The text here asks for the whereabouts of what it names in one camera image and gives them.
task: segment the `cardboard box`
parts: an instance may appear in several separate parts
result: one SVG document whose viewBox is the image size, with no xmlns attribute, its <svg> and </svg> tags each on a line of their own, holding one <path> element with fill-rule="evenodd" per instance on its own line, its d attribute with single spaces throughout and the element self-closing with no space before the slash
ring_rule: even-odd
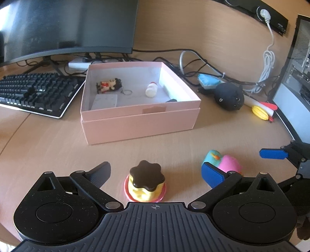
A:
<svg viewBox="0 0 310 252">
<path fill-rule="evenodd" d="M 91 110 L 96 83 L 119 78 L 117 106 Z M 145 95 L 155 82 L 154 98 Z M 201 100 L 173 71 L 161 62 L 119 62 L 90 65 L 85 80 L 81 124 L 88 144 L 113 142 L 192 129 Z"/>
</svg>

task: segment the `screw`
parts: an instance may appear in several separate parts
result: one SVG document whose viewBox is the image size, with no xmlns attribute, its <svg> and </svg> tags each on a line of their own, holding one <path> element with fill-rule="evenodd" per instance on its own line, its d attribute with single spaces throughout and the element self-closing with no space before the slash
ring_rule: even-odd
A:
<svg viewBox="0 0 310 252">
<path fill-rule="evenodd" d="M 206 207 L 206 204 L 202 201 L 194 201 L 191 203 L 191 206 L 194 209 L 203 209 Z"/>
<path fill-rule="evenodd" d="M 105 207 L 108 209 L 117 209 L 121 206 L 119 202 L 116 201 L 110 201 L 107 204 L 105 204 Z"/>
</svg>

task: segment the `black cable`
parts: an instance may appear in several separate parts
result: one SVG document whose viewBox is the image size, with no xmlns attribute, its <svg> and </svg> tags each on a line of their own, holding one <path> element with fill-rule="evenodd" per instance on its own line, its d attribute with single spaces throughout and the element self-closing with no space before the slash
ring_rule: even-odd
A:
<svg viewBox="0 0 310 252">
<path fill-rule="evenodd" d="M 178 49 L 168 49 L 168 50 L 137 50 L 137 49 L 133 49 L 134 52 L 146 52 L 146 53 L 152 53 L 152 52 L 177 52 L 177 51 L 190 51 L 193 52 L 195 54 L 198 55 L 199 58 L 201 58 L 201 60 L 206 63 L 207 65 L 209 65 L 211 68 L 213 68 L 215 71 L 217 71 L 218 73 L 222 74 L 222 76 L 224 75 L 224 73 L 222 73 L 221 71 L 219 71 L 216 67 L 214 67 L 213 65 L 211 65 L 205 58 L 203 58 L 197 51 L 193 50 L 193 49 L 184 49 L 184 48 L 178 48 Z M 237 79 L 234 79 L 232 77 L 229 77 L 227 75 L 223 76 L 223 79 L 225 79 L 226 81 L 230 81 L 239 85 L 249 85 L 249 86 L 254 86 L 257 85 L 257 82 L 244 82 L 244 81 L 239 81 Z"/>
<path fill-rule="evenodd" d="M 21 67 L 24 67 L 24 66 L 34 66 L 34 65 L 36 65 L 38 62 L 37 61 L 31 61 L 30 63 L 28 63 L 27 62 L 27 60 L 25 60 L 25 65 L 20 65 L 20 64 L 18 64 L 18 62 L 16 62 L 16 64 L 18 65 L 18 66 L 21 66 Z"/>
<path fill-rule="evenodd" d="M 272 95 L 274 89 L 276 88 L 276 84 L 277 84 L 279 78 L 280 78 L 280 75 L 276 76 L 276 78 L 271 82 L 271 89 L 270 89 L 269 92 L 267 93 L 266 102 L 269 101 L 270 96 Z"/>
<path fill-rule="evenodd" d="M 195 62 L 195 61 L 200 61 L 201 59 L 195 59 L 195 60 L 192 60 L 192 61 L 190 61 L 189 63 L 187 63 L 184 67 L 183 67 L 183 69 L 184 68 L 186 68 L 186 67 L 188 67 L 190 64 L 192 64 L 193 62 Z"/>
<path fill-rule="evenodd" d="M 200 71 L 191 71 L 191 72 L 187 72 L 185 73 L 185 75 L 188 75 L 188 74 L 206 74 L 206 75 L 211 75 L 211 76 L 214 76 L 214 77 L 218 77 L 218 78 L 221 78 L 222 75 L 216 75 L 216 74 L 209 74 L 209 73 L 205 73 L 205 72 L 200 72 Z"/>
<path fill-rule="evenodd" d="M 197 71 L 194 71 L 193 74 L 188 75 L 188 73 L 185 74 L 186 77 L 194 77 L 201 69 L 203 69 L 207 64 L 204 64 L 201 66 Z"/>
<path fill-rule="evenodd" d="M 168 64 L 168 67 L 175 72 L 176 75 L 178 75 L 179 77 L 183 78 L 187 83 L 189 83 L 190 85 L 194 86 L 194 87 L 199 87 L 200 84 L 194 84 L 193 82 L 191 82 L 189 79 L 187 79 L 187 77 L 181 73 L 181 70 L 177 67 L 175 67 L 170 61 L 168 61 L 167 59 L 163 58 L 163 57 L 156 57 L 155 59 L 153 59 L 152 61 L 157 61 L 157 60 L 162 60 L 165 63 Z"/>
<path fill-rule="evenodd" d="M 76 55 L 76 54 L 71 54 L 71 53 L 67 53 L 67 55 L 71 55 L 71 56 L 75 56 L 75 57 L 79 57 L 79 58 L 84 58 L 84 59 L 87 59 L 87 60 L 90 59 L 90 58 L 87 58 L 87 57 L 84 57 L 84 56 L 81 56 L 81 55 Z"/>
<path fill-rule="evenodd" d="M 87 69 L 86 69 L 84 72 L 81 72 L 81 73 L 79 73 L 79 72 L 72 73 L 72 74 L 68 73 L 68 72 L 66 71 L 66 66 L 69 65 L 69 61 L 66 61 L 66 62 L 67 62 L 67 63 L 66 63 L 65 66 L 64 66 L 64 72 L 65 72 L 68 76 L 73 76 L 73 75 L 78 75 L 78 74 L 86 75 L 85 73 L 87 72 Z"/>
</svg>

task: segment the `black cat plush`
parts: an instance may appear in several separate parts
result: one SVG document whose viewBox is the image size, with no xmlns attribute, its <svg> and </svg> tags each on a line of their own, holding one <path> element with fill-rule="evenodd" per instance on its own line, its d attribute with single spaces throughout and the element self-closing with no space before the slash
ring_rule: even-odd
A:
<svg viewBox="0 0 310 252">
<path fill-rule="evenodd" d="M 215 102 L 228 111 L 239 110 L 244 104 L 242 89 L 231 82 L 220 83 L 212 90 L 200 87 L 198 91 L 205 95 L 213 94 Z"/>
</svg>

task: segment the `power strip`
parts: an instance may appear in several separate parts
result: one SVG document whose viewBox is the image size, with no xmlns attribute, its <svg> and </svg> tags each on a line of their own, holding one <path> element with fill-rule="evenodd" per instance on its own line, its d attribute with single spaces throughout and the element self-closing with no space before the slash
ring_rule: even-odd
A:
<svg viewBox="0 0 310 252">
<path fill-rule="evenodd" d="M 283 35 L 286 33 L 288 20 L 275 9 L 262 2 L 261 0 L 213 0 L 222 4 L 225 4 L 231 8 L 241 11 L 254 19 L 264 22 L 264 19 L 260 15 L 260 11 L 267 10 L 272 19 L 270 20 L 271 29 L 275 32 Z"/>
<path fill-rule="evenodd" d="M 102 60 L 102 61 L 94 61 L 92 64 L 97 64 L 97 63 L 106 63 L 106 62 L 118 62 L 118 60 L 114 59 L 109 59 L 109 60 Z M 80 70 L 80 71 L 85 71 L 88 69 L 89 65 L 91 62 L 83 62 L 83 58 L 76 58 L 72 61 L 69 62 L 69 69 L 71 70 Z"/>
</svg>

